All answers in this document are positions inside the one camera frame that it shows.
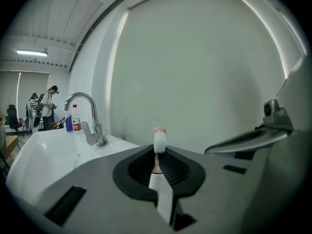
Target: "black slot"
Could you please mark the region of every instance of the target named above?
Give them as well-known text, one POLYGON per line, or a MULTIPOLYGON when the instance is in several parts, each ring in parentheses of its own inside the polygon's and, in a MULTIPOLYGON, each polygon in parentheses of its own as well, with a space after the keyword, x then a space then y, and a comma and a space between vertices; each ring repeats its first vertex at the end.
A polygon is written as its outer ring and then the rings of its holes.
POLYGON ((86 193, 86 189, 78 186, 72 186, 51 209, 45 214, 45 217, 62 226, 79 201, 86 193))
POLYGON ((242 168, 238 166, 231 166, 231 165, 226 165, 223 167, 223 169, 234 172, 234 173, 238 173, 238 174, 245 174, 245 172, 247 171, 246 168, 242 168))
POLYGON ((175 201, 175 212, 172 214, 171 226, 175 231, 182 230, 183 228, 195 223, 197 220, 189 214, 185 214, 178 200, 175 201))
POLYGON ((234 158, 238 159, 246 159, 246 160, 252 160, 254 157, 255 151, 245 151, 245 152, 235 152, 234 158))

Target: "toothbrush bristles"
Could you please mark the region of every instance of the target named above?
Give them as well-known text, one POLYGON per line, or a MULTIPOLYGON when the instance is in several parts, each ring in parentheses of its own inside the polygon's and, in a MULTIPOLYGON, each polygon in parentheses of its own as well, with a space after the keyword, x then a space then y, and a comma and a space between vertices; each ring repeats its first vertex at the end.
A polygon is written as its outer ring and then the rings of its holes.
POLYGON ((163 154, 166 150, 166 134, 162 130, 154 132, 154 152, 156 154, 163 154))

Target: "table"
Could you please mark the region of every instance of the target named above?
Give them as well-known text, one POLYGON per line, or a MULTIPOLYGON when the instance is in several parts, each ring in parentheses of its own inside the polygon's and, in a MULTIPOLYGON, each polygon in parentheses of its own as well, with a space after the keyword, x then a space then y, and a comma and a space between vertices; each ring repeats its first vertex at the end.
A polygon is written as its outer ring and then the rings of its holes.
POLYGON ((0 110, 0 126, 2 126, 3 123, 2 123, 2 111, 0 110))
POLYGON ((11 156, 11 153, 15 149, 16 146, 19 147, 19 139, 17 135, 12 135, 12 136, 6 136, 5 137, 5 142, 6 142, 6 156, 4 157, 7 159, 9 156, 11 156))

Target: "woman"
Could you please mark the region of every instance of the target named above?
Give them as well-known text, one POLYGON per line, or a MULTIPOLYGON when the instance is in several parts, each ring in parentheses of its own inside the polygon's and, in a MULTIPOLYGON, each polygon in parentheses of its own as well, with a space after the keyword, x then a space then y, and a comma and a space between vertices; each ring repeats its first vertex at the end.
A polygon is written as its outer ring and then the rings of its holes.
POLYGON ((36 116, 36 109, 37 109, 37 104, 36 104, 36 99, 38 98, 36 93, 33 93, 33 95, 30 97, 29 102, 28 102, 28 114, 29 114, 29 120, 30 120, 30 127, 31 131, 33 133, 38 132, 38 127, 34 127, 34 120, 36 116))

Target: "red bottle label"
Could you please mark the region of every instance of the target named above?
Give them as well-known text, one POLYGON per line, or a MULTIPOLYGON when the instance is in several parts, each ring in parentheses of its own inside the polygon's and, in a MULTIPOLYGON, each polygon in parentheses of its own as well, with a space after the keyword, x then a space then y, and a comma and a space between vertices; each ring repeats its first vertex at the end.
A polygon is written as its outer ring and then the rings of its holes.
POLYGON ((73 129, 74 129, 74 131, 79 131, 82 129, 79 118, 73 119, 73 129))

